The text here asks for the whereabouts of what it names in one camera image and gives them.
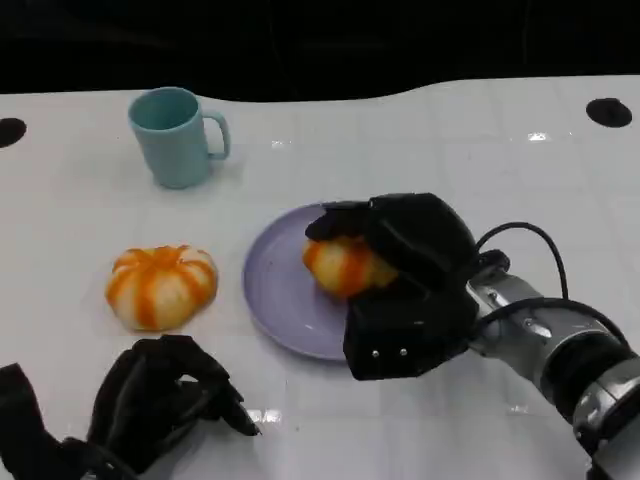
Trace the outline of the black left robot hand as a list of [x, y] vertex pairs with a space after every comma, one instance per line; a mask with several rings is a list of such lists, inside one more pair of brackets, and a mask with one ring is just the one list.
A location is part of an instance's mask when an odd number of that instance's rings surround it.
[[107, 373], [87, 440], [141, 474], [201, 420], [222, 420], [244, 436], [259, 435], [243, 402], [229, 373], [192, 337], [142, 339]]

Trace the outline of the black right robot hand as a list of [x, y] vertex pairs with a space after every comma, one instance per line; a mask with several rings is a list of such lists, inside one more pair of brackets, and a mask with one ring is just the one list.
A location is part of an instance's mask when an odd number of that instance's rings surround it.
[[330, 295], [436, 292], [475, 256], [460, 216], [432, 193], [385, 194], [322, 205], [305, 230], [302, 262]]

